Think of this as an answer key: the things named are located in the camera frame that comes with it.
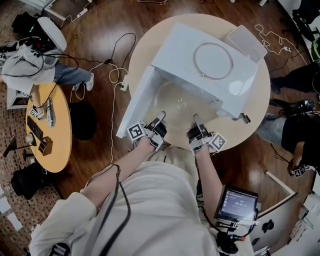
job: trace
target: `white shirt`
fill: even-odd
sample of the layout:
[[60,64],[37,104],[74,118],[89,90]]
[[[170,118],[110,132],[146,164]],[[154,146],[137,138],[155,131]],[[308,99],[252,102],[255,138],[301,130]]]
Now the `white shirt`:
[[[144,162],[122,185],[130,203],[131,218],[108,255],[219,255],[215,238],[200,222],[196,186],[186,171],[167,163]],[[73,193],[67,200],[58,201],[47,220],[31,235],[31,255],[49,255],[52,245],[64,241],[73,256],[98,256],[128,212],[119,188],[116,202],[96,239],[112,197],[113,193],[97,217],[94,205],[82,194]]]

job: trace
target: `white lid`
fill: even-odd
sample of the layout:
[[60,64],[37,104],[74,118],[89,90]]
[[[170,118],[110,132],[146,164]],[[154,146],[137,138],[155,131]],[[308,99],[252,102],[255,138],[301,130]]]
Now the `white lid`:
[[64,52],[67,48],[67,41],[60,31],[60,29],[49,19],[48,17],[41,17],[37,20],[43,29],[43,31],[48,35],[48,37],[53,41],[55,46]]

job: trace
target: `black stool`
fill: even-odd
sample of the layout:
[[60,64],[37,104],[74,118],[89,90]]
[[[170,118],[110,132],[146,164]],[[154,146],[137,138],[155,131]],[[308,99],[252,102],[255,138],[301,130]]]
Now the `black stool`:
[[81,141],[90,140],[97,130],[97,116],[87,101],[68,104],[70,109],[72,134]]

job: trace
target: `black shirt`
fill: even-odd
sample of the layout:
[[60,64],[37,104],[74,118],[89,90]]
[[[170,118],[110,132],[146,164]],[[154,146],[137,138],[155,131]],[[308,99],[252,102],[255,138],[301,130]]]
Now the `black shirt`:
[[281,146],[294,154],[299,142],[305,142],[300,165],[320,168],[320,116],[291,116],[286,119]]

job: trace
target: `small wooden table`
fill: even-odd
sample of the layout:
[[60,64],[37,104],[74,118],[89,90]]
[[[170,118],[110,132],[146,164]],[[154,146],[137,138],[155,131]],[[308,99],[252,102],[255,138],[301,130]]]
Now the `small wooden table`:
[[[48,95],[54,86],[55,83],[42,84],[39,86],[41,104],[48,98]],[[70,158],[72,148],[72,127],[67,99],[59,85],[55,87],[50,97],[52,99],[55,115],[55,125],[50,128],[47,118],[39,121],[37,118],[31,117],[29,110],[33,104],[29,100],[26,108],[25,127],[26,133],[31,133],[31,130],[27,125],[27,116],[30,116],[43,131],[43,137],[48,136],[53,141],[51,154],[46,156],[43,156],[39,151],[40,141],[36,136],[34,136],[36,146],[31,146],[30,148],[36,160],[44,169],[51,173],[58,173],[66,167]]]
[[[134,95],[146,67],[151,64],[176,23],[183,23],[220,40],[237,28],[224,19],[197,13],[178,15],[159,22],[143,35],[132,53],[128,76],[131,96]],[[258,63],[258,70],[252,83],[251,96],[243,108],[243,112],[248,115],[251,122],[246,124],[242,119],[233,121],[231,118],[218,117],[205,124],[209,131],[220,132],[227,139],[222,150],[233,148],[254,133],[267,112],[270,90],[269,71],[265,60],[262,59]],[[168,130],[164,140],[176,147],[190,150],[183,132]]]

